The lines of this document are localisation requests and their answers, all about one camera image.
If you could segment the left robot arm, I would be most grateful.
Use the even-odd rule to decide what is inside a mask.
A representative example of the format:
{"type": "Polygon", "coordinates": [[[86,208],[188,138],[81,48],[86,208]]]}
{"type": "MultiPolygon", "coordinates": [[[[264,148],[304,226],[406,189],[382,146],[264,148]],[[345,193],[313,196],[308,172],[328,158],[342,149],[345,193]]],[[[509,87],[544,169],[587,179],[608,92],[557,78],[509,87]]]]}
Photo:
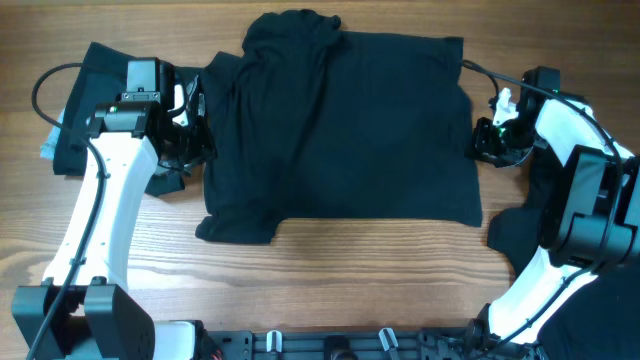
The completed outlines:
{"type": "Polygon", "coordinates": [[[213,154],[196,81],[156,58],[129,61],[124,91],[79,135],[87,163],[63,241],[11,312],[31,359],[219,359],[198,320],[155,321],[129,295],[129,250],[155,176],[189,176],[213,154]]]}

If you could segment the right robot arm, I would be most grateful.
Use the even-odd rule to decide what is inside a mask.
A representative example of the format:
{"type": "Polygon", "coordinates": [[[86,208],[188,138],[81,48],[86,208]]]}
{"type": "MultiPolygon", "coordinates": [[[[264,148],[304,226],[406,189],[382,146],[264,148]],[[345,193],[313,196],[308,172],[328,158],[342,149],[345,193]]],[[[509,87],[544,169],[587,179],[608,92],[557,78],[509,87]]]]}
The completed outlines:
{"type": "Polygon", "coordinates": [[[497,168],[549,149],[562,169],[535,232],[532,259],[513,285],[471,320],[465,351],[518,353],[544,323],[606,269],[639,257],[639,160],[594,119],[588,102],[560,90],[560,72],[539,66],[490,101],[467,154],[497,168]]]}

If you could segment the black polo shirt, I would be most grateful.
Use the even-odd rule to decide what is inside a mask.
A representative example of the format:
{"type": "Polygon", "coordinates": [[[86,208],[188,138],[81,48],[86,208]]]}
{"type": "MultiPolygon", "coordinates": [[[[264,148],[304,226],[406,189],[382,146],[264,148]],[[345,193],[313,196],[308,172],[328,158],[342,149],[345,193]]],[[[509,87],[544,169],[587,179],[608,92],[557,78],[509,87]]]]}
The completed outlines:
{"type": "Polygon", "coordinates": [[[463,47],[346,31],[311,10],[259,17],[241,55],[200,73],[214,153],[196,236],[266,244],[290,218],[479,226],[463,47]]]}

